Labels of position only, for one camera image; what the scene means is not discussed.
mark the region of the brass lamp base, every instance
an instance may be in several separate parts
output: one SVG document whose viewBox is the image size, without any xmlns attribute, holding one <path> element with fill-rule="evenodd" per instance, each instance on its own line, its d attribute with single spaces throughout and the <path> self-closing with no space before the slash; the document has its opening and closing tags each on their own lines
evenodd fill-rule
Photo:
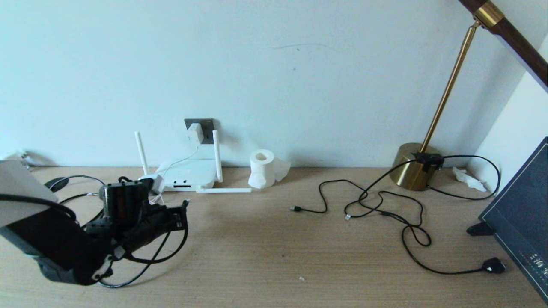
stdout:
<svg viewBox="0 0 548 308">
<path fill-rule="evenodd" d="M 395 167 L 403 162 L 415 159 L 413 153 L 418 153 L 421 148 L 420 143 L 406 143 L 399 147 L 398 154 L 394 159 Z M 431 146 L 426 147 L 426 153 L 440 154 L 440 152 Z M 390 173 L 390 178 L 397 185 L 409 190 L 426 190 L 427 183 L 432 179 L 436 172 L 435 166 L 429 166 L 423 170 L 424 165 L 418 162 L 407 163 Z"/>
</svg>

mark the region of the toilet paper roll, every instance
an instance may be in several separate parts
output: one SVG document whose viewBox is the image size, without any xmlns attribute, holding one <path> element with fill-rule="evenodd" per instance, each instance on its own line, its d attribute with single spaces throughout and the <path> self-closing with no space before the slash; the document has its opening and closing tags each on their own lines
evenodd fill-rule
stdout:
<svg viewBox="0 0 548 308">
<path fill-rule="evenodd" d="M 249 186 L 254 188 L 266 188 L 274 185 L 275 181 L 281 181 L 286 177 L 291 168 L 291 163 L 274 156 L 269 150 L 256 150 L 249 157 L 251 176 Z"/>
</svg>

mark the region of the desk surface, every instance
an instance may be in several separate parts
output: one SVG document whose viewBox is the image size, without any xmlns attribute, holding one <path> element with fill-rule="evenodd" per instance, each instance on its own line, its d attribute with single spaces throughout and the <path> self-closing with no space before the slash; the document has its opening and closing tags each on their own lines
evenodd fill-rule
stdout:
<svg viewBox="0 0 548 308">
<path fill-rule="evenodd" d="M 92 175 L 115 182 L 125 175 L 140 176 L 139 168 L 40 168 L 40 182 L 58 176 Z M 493 237 L 470 237 L 466 228 L 478 222 L 489 201 L 462 201 L 434 191 L 410 192 L 384 179 L 372 191 L 390 190 L 413 196 L 425 205 L 424 228 L 433 244 L 423 248 L 412 240 L 414 254 L 439 270 L 459 271 L 481 266 L 498 256 L 507 264 L 502 275 L 474 273 L 445 276 L 427 272 L 405 252 L 403 225 L 373 214 L 344 219 L 344 206 L 359 192 L 346 183 L 326 185 L 327 214 L 295 213 L 290 206 L 322 208 L 318 184 L 350 179 L 367 186 L 386 169 L 294 168 L 277 185 L 249 194 L 200 195 L 165 193 L 167 205 L 191 200 L 189 238 L 167 262 L 153 265 L 134 284 L 106 289 L 53 283 L 36 262 L 0 237 L 0 306 L 2 307 L 545 307 L 520 270 Z M 243 187 L 249 168 L 226 168 L 221 187 Z M 475 194 L 451 179 L 438 185 L 456 193 Z M 71 179 L 60 199 L 97 191 L 96 182 Z M 371 204 L 379 201 L 376 194 Z M 96 197 L 80 198 L 69 206 L 80 221 L 101 208 Z M 385 210 L 417 221 L 410 201 L 386 197 Z M 354 214 L 361 213 L 352 208 Z M 173 234 L 163 254 L 178 244 Z M 149 258 L 155 241 L 135 253 Z M 142 265 L 129 261 L 114 266 L 109 282 L 123 282 Z"/>
</svg>

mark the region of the gold lamp stand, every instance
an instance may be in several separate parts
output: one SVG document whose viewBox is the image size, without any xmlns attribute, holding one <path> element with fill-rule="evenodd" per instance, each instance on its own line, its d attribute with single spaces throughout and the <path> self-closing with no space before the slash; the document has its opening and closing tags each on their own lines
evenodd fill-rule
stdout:
<svg viewBox="0 0 548 308">
<path fill-rule="evenodd" d="M 445 107 L 447 99 L 453 89 L 456 77 L 459 74 L 461 66 L 463 65 L 464 57 L 466 56 L 468 48 L 474 38 L 474 34 L 476 33 L 476 28 L 480 25 L 481 24 L 478 21 L 475 21 L 474 24 L 468 28 L 463 44 L 460 47 L 459 56 L 457 57 L 455 66 L 453 67 L 453 72 L 451 72 L 451 76 L 449 77 L 449 81 L 447 82 L 447 86 L 443 92 L 441 101 L 439 102 L 438 109 L 434 114 L 434 118 L 432 119 L 432 123 L 430 124 L 430 128 L 428 129 L 428 133 L 426 133 L 423 143 L 406 143 L 400 146 L 396 159 L 394 159 L 394 164 L 392 165 L 393 167 L 401 163 L 414 160 L 416 153 L 440 154 L 438 150 L 428 146 L 428 143 L 432 138 L 432 134 L 434 133 L 434 129 L 436 129 L 439 117 L 441 116 L 443 108 Z M 405 189 L 425 190 L 428 182 L 432 179 L 435 172 L 436 166 L 426 166 L 419 162 L 410 162 L 390 173 L 390 178 L 397 185 Z"/>
</svg>

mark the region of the wifi router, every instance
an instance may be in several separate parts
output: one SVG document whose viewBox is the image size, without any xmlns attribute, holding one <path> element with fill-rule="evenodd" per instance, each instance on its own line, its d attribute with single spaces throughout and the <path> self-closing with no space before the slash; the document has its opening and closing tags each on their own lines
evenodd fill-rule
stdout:
<svg viewBox="0 0 548 308">
<path fill-rule="evenodd" d="M 215 159 L 187 159 L 181 162 L 163 162 L 154 174 L 149 173 L 141 135 L 135 132 L 144 176 L 161 176 L 163 191 L 196 191 L 198 193 L 251 192 L 251 188 L 215 189 L 215 182 L 222 182 L 222 166 L 219 152 L 219 132 L 213 131 Z"/>
</svg>

